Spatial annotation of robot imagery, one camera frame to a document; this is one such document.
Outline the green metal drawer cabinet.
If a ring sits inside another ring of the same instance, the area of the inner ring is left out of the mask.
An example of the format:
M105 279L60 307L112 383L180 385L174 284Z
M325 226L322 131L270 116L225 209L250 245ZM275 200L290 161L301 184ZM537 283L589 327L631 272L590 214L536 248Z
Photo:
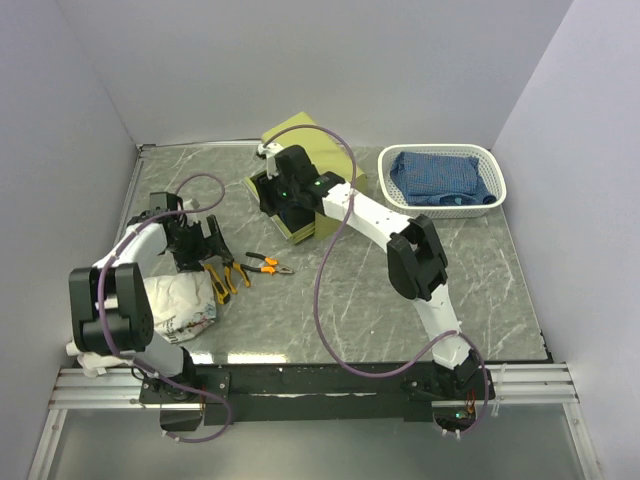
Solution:
M288 127L301 124L315 125L316 122L307 113L300 112L267 130L262 134L261 140L264 142ZM296 129L279 136L275 139L275 142L282 147L296 144L304 147L311 163L316 166L321 174L331 171L342 176L347 181L352 179L352 162L346 150L344 147L339 146L337 140L333 139L329 134L315 129ZM253 180L265 169L266 167L262 167L258 173L251 177L245 177L243 180L245 186L258 203L258 191ZM360 192L367 193L368 180L366 174L359 166L356 172L355 188ZM310 237L318 240L325 239L335 233L340 223L313 212L304 212L301 209L292 209L287 213L277 214L269 218L291 244L299 244Z

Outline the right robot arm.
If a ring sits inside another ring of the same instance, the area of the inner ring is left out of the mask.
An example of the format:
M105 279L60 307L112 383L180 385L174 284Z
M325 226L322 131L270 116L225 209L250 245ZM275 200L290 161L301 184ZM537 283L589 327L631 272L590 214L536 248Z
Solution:
M462 332L451 303L447 266L440 238L426 216L394 212L359 192L342 176L321 173L299 145L261 145L257 155L266 163L255 185L261 210L269 216L300 207L350 226L379 246L387 258L389 282L415 308L439 373L439 390L457 399L474 384L488 394L485 362Z

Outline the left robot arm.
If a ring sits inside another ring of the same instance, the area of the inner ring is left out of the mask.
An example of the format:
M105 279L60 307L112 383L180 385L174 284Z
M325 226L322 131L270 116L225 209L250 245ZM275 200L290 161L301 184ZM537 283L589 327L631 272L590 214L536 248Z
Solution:
M214 323L228 294L207 263L224 251L219 223L213 215L198 221L199 210L194 200L154 193L109 254L70 273L67 351L87 375L125 364L175 401L196 395L199 378L182 344Z

